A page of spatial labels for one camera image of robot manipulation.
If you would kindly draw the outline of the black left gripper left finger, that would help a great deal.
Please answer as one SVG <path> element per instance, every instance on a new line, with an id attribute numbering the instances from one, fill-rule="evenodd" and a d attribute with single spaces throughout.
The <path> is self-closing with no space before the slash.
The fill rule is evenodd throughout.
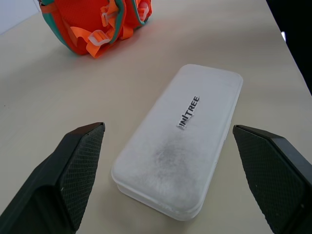
<path id="1" fill-rule="evenodd" d="M 0 215 L 0 234 L 76 234 L 95 182 L 105 124 L 68 132 Z"/>

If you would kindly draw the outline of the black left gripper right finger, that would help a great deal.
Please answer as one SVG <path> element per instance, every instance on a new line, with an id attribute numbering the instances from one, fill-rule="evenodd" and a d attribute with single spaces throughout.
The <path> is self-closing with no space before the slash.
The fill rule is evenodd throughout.
<path id="1" fill-rule="evenodd" d="M 312 234 L 312 165 L 282 136 L 235 125 L 246 179 L 274 234 Z"/>

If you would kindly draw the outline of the white frosted plastic case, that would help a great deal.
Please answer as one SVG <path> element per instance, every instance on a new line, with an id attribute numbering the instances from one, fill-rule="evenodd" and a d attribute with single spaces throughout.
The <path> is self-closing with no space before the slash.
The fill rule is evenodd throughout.
<path id="1" fill-rule="evenodd" d="M 179 221 L 201 210 L 243 78 L 234 72 L 187 64 L 116 158 L 118 189 Z"/>

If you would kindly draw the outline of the orange and teal backpack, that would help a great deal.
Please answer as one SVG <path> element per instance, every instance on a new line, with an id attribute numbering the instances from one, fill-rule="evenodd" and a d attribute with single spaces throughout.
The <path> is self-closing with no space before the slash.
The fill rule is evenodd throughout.
<path id="1" fill-rule="evenodd" d="M 130 38 L 152 14 L 152 0 L 38 0 L 45 22 L 68 49 L 97 58 Z"/>

